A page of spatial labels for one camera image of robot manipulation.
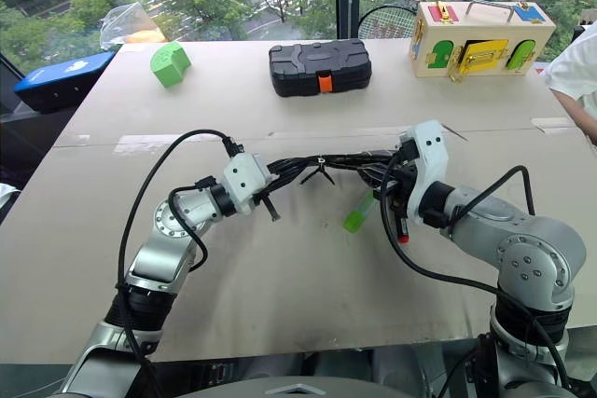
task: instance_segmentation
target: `white sleeve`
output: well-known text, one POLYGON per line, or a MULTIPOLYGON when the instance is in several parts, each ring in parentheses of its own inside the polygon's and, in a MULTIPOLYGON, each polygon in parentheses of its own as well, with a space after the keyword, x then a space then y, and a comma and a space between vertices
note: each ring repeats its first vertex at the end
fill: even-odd
POLYGON ((554 90, 578 100, 597 91, 597 22, 541 74, 554 90))

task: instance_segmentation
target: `colorful latch box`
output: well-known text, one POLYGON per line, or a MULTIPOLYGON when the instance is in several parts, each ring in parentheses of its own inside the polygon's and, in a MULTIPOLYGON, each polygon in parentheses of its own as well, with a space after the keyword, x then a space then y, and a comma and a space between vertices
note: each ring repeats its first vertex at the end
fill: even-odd
POLYGON ((523 75, 555 28, 534 3, 421 2, 410 58, 417 76, 523 75))

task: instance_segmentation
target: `yellow door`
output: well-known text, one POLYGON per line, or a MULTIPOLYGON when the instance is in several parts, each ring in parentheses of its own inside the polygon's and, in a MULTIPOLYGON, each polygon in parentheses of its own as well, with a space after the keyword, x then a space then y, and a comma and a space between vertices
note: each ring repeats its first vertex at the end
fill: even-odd
POLYGON ((506 47, 507 39, 468 44, 465 48, 465 56, 460 63, 459 72, 464 75, 479 70, 493 69, 506 47))

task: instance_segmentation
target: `green foam block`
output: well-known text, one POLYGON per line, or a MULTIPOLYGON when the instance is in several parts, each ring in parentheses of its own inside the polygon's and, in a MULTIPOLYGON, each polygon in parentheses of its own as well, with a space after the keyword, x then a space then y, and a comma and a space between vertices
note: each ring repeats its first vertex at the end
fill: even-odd
POLYGON ((169 88, 183 80, 185 69, 190 61, 185 50, 176 41, 161 47, 151 58, 151 71, 158 77, 164 88, 169 88))

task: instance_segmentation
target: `green marker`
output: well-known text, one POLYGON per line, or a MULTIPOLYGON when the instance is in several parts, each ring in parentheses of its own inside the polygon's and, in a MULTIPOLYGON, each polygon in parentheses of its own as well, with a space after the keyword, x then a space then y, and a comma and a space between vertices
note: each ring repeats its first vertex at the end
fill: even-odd
POLYGON ((344 228, 351 233, 356 233, 358 229, 361 228, 376 203, 377 200, 373 197, 373 190, 369 190, 344 220, 344 228))
POLYGON ((162 46, 151 58, 151 71, 164 88, 169 88, 183 80, 185 69, 190 61, 185 50, 176 41, 162 46))

